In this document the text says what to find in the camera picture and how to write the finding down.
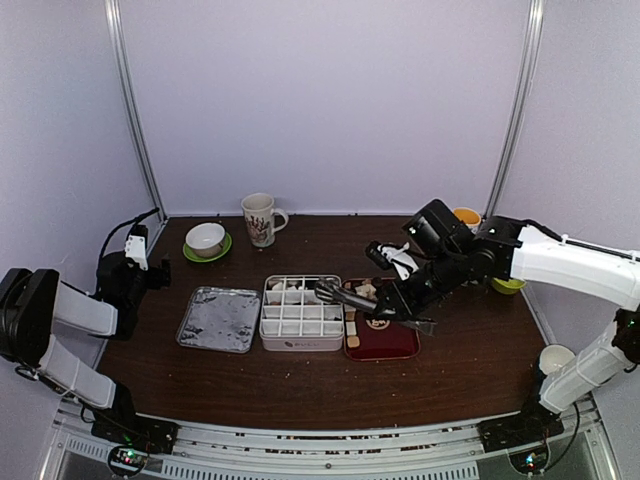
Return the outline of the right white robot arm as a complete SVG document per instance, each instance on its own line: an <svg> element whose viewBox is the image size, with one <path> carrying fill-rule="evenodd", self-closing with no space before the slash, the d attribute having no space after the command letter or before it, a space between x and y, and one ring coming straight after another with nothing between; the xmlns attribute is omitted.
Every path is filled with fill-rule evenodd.
<svg viewBox="0 0 640 480"><path fill-rule="evenodd" d="M556 234L531 220L494 216L472 231L457 219L435 225L422 215L405 231L427 261L407 247L372 242L367 256L398 277L377 291L375 316L414 320L458 286L484 279L522 280L563 287L617 306L614 320L590 345L545 374L539 403L513 419L519 440L535 440L574 401L639 363L639 257Z"/></svg>

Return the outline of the white compartment tin box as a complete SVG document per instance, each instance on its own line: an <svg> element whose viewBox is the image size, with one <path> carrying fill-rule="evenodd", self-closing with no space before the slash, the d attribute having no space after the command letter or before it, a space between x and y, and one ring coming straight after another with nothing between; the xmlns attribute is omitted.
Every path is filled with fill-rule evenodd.
<svg viewBox="0 0 640 480"><path fill-rule="evenodd" d="M259 334L271 352L333 352L342 348L343 307L315 294L319 280L336 275L271 275L264 282Z"/></svg>

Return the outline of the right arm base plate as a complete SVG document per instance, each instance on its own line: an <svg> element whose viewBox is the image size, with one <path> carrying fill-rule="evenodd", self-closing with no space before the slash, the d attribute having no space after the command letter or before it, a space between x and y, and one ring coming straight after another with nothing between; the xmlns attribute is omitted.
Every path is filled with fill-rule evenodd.
<svg viewBox="0 0 640 480"><path fill-rule="evenodd" d="M513 449L523 445L543 442L564 432L564 425L556 414L517 413L484 420L477 430L486 453Z"/></svg>

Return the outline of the metal tongs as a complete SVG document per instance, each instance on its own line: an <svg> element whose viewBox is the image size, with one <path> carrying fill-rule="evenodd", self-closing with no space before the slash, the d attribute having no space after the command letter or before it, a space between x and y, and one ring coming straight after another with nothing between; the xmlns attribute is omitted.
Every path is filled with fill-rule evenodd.
<svg viewBox="0 0 640 480"><path fill-rule="evenodd" d="M360 310L372 318L376 301L365 298L357 293L341 287L338 283L330 281L326 278L321 278L315 283L314 293L316 297L326 303L339 303L344 306L354 307L356 310ZM403 320L389 320L390 322L398 323L399 325L416 330L427 336L433 336L436 322L429 319L418 319L411 317L408 310L404 308Z"/></svg>

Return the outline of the metal tin lid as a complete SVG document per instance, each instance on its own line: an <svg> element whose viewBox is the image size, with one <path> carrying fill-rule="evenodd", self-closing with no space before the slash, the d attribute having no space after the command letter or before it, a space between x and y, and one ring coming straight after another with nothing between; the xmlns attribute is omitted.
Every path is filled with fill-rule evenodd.
<svg viewBox="0 0 640 480"><path fill-rule="evenodd" d="M201 286L189 300L176 332L186 348L245 354L261 312L261 294L250 289Z"/></svg>

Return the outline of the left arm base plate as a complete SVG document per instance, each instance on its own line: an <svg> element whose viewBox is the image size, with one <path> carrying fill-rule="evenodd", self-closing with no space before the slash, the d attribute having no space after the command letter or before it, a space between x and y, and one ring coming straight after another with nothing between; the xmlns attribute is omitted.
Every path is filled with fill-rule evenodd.
<svg viewBox="0 0 640 480"><path fill-rule="evenodd" d="M91 427L94 437L151 454L171 454L178 431L174 422L147 417L137 417L133 427L124 427L98 416Z"/></svg>

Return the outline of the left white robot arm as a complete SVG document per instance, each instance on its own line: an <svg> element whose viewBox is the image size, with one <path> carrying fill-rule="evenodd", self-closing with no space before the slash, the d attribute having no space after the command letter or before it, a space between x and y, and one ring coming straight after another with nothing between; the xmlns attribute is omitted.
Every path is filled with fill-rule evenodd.
<svg viewBox="0 0 640 480"><path fill-rule="evenodd" d="M123 252L100 260L92 293L71 285L54 268L3 267L1 357L27 385L10 383L1 389L2 412L27 413L38 402L21 400L21 395L52 389L93 410L121 443L137 442L144 424L129 388L99 373L63 336L126 341L138 324L145 295L170 283L168 260L152 267Z"/></svg>

